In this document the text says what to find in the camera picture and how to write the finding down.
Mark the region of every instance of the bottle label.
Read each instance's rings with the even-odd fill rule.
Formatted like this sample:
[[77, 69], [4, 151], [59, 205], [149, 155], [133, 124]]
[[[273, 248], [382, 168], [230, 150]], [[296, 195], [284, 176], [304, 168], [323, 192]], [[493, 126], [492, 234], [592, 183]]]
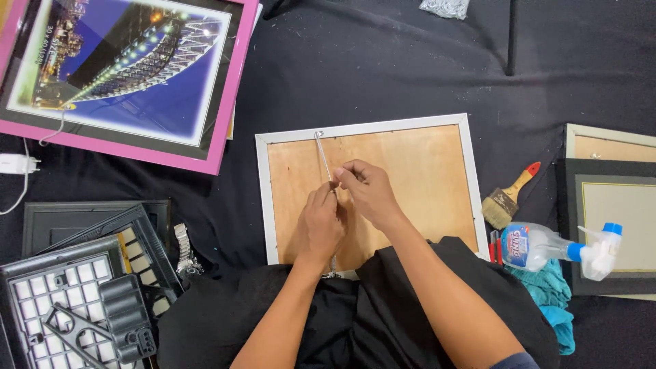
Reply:
[[524, 225], [509, 225], [501, 237], [501, 256], [508, 264], [526, 267], [529, 255], [529, 227]]

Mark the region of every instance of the plastic bottle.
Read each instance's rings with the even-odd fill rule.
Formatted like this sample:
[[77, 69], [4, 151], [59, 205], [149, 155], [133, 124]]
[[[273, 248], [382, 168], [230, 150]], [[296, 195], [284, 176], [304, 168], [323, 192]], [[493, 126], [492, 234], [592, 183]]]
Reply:
[[583, 276], [602, 280], [615, 266], [615, 257], [622, 241], [622, 226], [606, 223], [601, 232], [579, 228], [591, 236], [593, 243], [584, 245], [564, 240], [542, 225], [511, 222], [501, 234], [503, 263], [537, 272], [544, 268], [549, 259], [578, 261]]

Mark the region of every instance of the bridge photograph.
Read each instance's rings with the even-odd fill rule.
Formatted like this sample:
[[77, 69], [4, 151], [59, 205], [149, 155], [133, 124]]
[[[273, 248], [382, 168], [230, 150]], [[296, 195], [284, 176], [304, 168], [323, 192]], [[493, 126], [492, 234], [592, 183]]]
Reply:
[[7, 108], [198, 146], [231, 16], [166, 0], [42, 0]]

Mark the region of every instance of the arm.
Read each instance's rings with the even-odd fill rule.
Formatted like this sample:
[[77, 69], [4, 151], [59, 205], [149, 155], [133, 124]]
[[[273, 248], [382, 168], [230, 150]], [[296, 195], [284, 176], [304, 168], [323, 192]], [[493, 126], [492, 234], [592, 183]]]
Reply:
[[442, 262], [403, 214], [385, 170], [354, 160], [336, 169], [335, 177], [394, 245], [435, 336], [457, 368], [489, 368], [524, 352], [494, 310]]
[[298, 218], [302, 245], [294, 266], [231, 369], [294, 368], [314, 289], [345, 233], [333, 187], [325, 183], [310, 193]]

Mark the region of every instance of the brush bristles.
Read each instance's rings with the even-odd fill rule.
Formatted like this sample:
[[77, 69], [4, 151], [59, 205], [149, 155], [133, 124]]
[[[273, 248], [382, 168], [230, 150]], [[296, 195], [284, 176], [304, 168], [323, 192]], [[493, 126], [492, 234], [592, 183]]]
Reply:
[[494, 229], [504, 229], [512, 221], [512, 216], [491, 198], [485, 198], [482, 205], [483, 218], [485, 218]]

